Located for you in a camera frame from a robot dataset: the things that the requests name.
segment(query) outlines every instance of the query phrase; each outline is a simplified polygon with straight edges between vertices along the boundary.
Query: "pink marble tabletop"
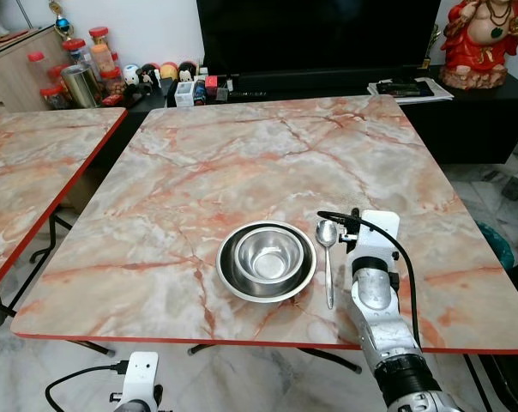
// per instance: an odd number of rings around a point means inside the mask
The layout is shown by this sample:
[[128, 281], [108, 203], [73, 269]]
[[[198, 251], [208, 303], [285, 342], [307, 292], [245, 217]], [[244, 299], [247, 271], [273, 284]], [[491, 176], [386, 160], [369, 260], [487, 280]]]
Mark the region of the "pink marble tabletop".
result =
[[[11, 330], [53, 339], [357, 348], [343, 246], [332, 249], [330, 311], [314, 240], [319, 209], [353, 207], [400, 215], [427, 350], [518, 353], [518, 293], [395, 101], [370, 96], [152, 111]], [[241, 300], [215, 271], [221, 241], [263, 219], [299, 227], [318, 255], [311, 284], [281, 303]], [[409, 290], [402, 267], [408, 321]]]
[[0, 281], [126, 113], [0, 114]]

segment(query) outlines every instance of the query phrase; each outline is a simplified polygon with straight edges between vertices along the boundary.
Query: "metal spoon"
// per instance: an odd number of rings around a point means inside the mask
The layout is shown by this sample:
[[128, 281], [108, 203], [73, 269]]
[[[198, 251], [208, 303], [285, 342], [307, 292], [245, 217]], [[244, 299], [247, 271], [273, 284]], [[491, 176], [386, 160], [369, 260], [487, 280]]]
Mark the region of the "metal spoon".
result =
[[334, 284], [331, 277], [331, 264], [329, 262], [329, 248], [337, 241], [337, 226], [332, 221], [319, 221], [316, 226], [316, 240], [326, 249], [326, 297], [328, 308], [334, 307]]

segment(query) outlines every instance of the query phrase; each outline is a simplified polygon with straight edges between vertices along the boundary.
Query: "television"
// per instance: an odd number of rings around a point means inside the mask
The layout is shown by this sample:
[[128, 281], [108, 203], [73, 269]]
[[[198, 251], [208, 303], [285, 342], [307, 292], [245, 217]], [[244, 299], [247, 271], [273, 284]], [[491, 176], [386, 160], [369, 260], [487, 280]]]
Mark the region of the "television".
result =
[[423, 63], [440, 0], [197, 0], [216, 75]]

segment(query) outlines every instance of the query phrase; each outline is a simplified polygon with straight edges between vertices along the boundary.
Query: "tiled floor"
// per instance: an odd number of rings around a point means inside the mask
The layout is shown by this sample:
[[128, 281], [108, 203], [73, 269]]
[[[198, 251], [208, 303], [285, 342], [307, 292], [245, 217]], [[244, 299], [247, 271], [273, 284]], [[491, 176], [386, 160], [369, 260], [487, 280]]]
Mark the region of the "tiled floor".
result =
[[[518, 163], [505, 166], [443, 168], [473, 217], [495, 228], [518, 250], [518, 202], [500, 195]], [[64, 214], [68, 221], [77, 216]], [[58, 230], [59, 240], [66, 231]], [[46, 227], [34, 238], [0, 285], [12, 296], [32, 268], [30, 253], [45, 247]], [[361, 375], [291, 348], [215, 347], [189, 357], [188, 345], [108, 343], [114, 359], [68, 342], [23, 340], [0, 329], [0, 412], [50, 410], [44, 388], [84, 367], [128, 359], [135, 350], [160, 354], [157, 381], [164, 386], [162, 409], [174, 412], [253, 411], [384, 411], [376, 382], [358, 351], [335, 351], [364, 368]], [[428, 362], [443, 388], [465, 411], [486, 411], [465, 361], [460, 355], [429, 355]], [[477, 357], [475, 369], [495, 411], [506, 410], [495, 397]], [[67, 411], [108, 411], [112, 391], [121, 391], [123, 377], [96, 372], [62, 384], [53, 392]]]

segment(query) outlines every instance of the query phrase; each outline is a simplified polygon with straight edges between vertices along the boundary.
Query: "stainless steel bowl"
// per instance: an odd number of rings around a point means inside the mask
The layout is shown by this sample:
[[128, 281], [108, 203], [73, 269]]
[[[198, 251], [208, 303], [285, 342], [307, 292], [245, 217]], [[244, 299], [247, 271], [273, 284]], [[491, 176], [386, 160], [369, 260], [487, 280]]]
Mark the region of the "stainless steel bowl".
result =
[[[284, 282], [254, 282], [238, 271], [234, 259], [236, 245], [247, 233], [262, 227], [277, 227], [288, 231], [303, 248], [301, 266]], [[292, 225], [281, 221], [254, 221], [235, 229], [223, 240], [215, 264], [221, 282], [239, 298], [258, 303], [280, 302], [298, 294], [309, 284], [316, 271], [316, 251], [307, 235]]]
[[257, 283], [282, 283], [303, 263], [303, 247], [294, 234], [281, 227], [259, 227], [236, 244], [238, 272]]

